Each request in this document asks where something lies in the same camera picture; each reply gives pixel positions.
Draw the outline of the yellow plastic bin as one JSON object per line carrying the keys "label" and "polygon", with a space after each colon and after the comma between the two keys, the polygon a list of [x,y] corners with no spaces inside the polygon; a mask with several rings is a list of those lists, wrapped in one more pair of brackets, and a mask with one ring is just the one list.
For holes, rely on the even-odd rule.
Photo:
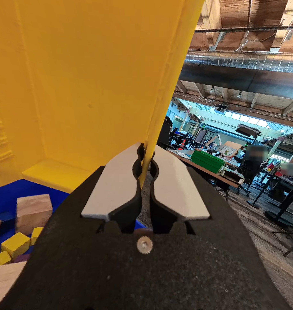
{"label": "yellow plastic bin", "polygon": [[0,1],[0,187],[72,192],[144,143],[143,185],[204,1]]}

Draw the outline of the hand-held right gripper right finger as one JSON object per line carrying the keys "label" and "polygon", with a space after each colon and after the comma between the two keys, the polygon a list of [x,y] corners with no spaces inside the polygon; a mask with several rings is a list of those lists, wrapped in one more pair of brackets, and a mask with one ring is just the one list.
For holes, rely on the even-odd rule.
{"label": "hand-held right gripper right finger", "polygon": [[185,220],[208,219],[205,203],[188,167],[171,152],[156,145],[151,160],[155,203]]}

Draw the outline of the stack of green bins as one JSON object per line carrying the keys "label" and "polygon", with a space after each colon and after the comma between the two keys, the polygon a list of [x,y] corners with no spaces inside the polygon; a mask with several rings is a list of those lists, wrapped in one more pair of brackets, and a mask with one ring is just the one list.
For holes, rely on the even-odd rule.
{"label": "stack of green bins", "polygon": [[219,157],[213,156],[204,151],[195,150],[191,155],[191,162],[211,171],[218,173],[226,164],[224,160]]}

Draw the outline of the pile of wooden cubes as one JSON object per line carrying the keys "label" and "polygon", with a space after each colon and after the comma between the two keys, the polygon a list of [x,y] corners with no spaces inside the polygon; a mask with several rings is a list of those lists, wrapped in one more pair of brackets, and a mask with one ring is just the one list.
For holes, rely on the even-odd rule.
{"label": "pile of wooden cubes", "polygon": [[15,234],[1,243],[0,302],[24,269],[22,257],[36,243],[53,212],[49,194],[17,198]]}

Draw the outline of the black computer monitor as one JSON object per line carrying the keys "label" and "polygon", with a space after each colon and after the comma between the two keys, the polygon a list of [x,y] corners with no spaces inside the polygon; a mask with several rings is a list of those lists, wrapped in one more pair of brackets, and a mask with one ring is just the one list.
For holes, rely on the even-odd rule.
{"label": "black computer monitor", "polygon": [[194,138],[194,142],[201,144],[204,141],[207,133],[208,133],[208,130],[200,129]]}

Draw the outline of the black light panel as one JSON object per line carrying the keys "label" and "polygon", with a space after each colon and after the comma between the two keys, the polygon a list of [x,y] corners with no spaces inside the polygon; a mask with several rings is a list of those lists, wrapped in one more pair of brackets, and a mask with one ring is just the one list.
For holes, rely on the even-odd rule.
{"label": "black light panel", "polygon": [[254,137],[257,138],[258,136],[260,136],[261,131],[259,129],[253,128],[253,127],[249,127],[247,125],[244,124],[239,124],[235,130],[235,132],[239,133],[239,134],[243,134],[247,137]]}

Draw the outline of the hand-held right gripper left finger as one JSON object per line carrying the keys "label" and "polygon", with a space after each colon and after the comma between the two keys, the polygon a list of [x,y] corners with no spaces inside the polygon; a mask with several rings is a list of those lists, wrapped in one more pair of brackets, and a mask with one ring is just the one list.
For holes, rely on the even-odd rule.
{"label": "hand-held right gripper left finger", "polygon": [[139,177],[144,144],[137,142],[113,157],[104,167],[84,209],[83,218],[135,221],[141,212]]}

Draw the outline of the blue plastic bin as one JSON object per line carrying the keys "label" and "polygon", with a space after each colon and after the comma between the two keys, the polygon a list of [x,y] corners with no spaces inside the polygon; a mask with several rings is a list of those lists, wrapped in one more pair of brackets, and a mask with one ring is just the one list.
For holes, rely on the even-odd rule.
{"label": "blue plastic bin", "polygon": [[[96,257],[107,242],[99,237],[102,245],[96,246],[94,240],[103,220],[84,219],[80,215],[89,199],[98,177],[93,174],[71,194],[59,191],[28,180],[17,180],[0,187],[0,265],[17,262],[17,257],[31,253],[39,255],[43,261],[82,261],[82,258]],[[53,215],[45,225],[45,235],[38,241],[38,246],[31,246],[29,233],[15,233],[17,218],[17,199],[23,197],[48,197]]]}

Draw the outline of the silver ventilation duct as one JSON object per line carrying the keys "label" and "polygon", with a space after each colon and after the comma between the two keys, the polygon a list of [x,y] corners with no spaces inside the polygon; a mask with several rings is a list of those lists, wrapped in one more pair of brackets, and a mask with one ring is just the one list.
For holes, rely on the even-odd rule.
{"label": "silver ventilation duct", "polygon": [[190,50],[179,79],[293,99],[293,54]]}

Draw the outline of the wooden office desk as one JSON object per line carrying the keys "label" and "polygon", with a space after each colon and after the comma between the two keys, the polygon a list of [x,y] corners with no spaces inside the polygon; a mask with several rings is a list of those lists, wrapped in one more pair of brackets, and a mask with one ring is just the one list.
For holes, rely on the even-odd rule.
{"label": "wooden office desk", "polygon": [[222,181],[222,182],[224,182],[230,186],[233,186],[234,188],[238,188],[239,186],[241,186],[241,184],[237,183],[236,181],[234,181],[230,178],[227,178],[227,177],[225,177],[219,173],[213,173],[213,172],[207,170],[206,168],[191,162],[189,159],[186,159],[186,158],[180,156],[176,150],[168,150],[168,152],[172,153],[174,156],[176,156],[179,160],[183,161],[185,164],[188,164],[191,167],[198,169],[200,172],[203,172],[212,178],[218,179],[218,180],[220,180],[220,181]]}

